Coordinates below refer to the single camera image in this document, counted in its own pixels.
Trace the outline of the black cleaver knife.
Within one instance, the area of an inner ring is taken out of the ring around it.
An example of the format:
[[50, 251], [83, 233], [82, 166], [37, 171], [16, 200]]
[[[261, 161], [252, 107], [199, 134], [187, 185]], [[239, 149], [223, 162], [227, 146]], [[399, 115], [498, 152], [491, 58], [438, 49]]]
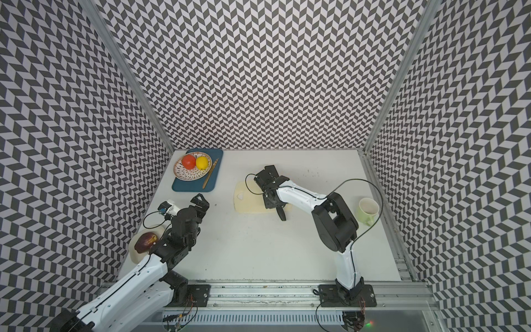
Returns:
[[284, 206], [277, 206], [275, 210], [277, 211], [277, 214], [282, 221], [287, 221], [286, 213], [284, 211]]

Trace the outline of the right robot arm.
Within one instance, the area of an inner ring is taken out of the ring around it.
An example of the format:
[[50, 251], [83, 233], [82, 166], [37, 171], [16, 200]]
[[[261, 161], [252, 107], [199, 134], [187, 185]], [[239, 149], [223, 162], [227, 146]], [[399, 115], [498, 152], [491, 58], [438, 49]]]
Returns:
[[287, 220], [284, 207], [288, 204], [311, 215], [322, 243], [335, 253], [337, 296], [344, 303], [353, 302], [365, 281], [353, 253], [359, 224], [342, 196], [337, 192], [311, 192], [279, 175], [273, 165], [265, 166], [253, 179], [265, 208], [276, 210], [282, 221]]

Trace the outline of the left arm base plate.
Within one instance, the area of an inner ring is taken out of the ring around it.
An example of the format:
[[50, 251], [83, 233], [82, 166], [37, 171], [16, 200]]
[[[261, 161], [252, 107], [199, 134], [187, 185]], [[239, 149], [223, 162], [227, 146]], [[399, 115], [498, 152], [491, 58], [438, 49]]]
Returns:
[[210, 299], [210, 284], [191, 284], [174, 291], [173, 307], [206, 307]]

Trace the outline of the cream cutting board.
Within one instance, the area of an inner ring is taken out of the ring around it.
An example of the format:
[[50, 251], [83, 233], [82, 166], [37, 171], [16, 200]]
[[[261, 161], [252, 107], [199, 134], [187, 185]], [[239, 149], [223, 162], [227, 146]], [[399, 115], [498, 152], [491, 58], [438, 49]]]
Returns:
[[266, 209], [262, 195], [254, 195], [248, 190], [248, 188], [255, 193], [260, 191], [254, 181], [248, 181], [248, 185], [246, 185], [244, 181], [240, 181], [236, 184], [233, 195], [233, 203], [236, 212], [242, 214], [277, 213], [274, 208]]

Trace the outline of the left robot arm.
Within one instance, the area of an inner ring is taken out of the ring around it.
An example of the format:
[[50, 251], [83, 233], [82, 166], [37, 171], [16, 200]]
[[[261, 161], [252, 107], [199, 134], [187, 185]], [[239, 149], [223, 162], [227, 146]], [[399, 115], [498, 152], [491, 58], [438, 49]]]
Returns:
[[104, 293], [77, 310], [63, 310], [51, 320], [51, 331], [132, 331], [168, 304], [192, 304], [188, 279], [174, 268], [196, 245], [200, 224], [210, 207], [202, 194], [188, 207], [171, 201], [159, 206], [170, 222], [161, 239], [140, 263]]

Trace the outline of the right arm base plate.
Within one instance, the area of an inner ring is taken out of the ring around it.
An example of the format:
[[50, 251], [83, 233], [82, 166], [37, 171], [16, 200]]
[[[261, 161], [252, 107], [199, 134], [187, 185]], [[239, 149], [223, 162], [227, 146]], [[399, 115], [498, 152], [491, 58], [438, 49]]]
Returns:
[[348, 295], [340, 295], [336, 285], [320, 284], [317, 287], [317, 295], [322, 307], [376, 307], [376, 295], [373, 292], [372, 285], [364, 285], [360, 292], [354, 297], [348, 299]]

